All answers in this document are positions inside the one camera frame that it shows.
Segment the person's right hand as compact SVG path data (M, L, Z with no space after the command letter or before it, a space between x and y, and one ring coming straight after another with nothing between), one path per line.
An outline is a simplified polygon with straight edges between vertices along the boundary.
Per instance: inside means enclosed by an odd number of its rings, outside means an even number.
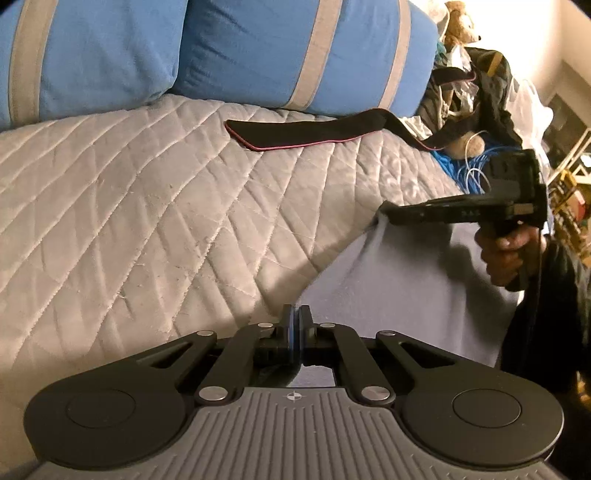
M539 228L522 223L499 236L491 225L482 224L475 241L493 285L507 290L532 287L536 293L540 291L548 239Z

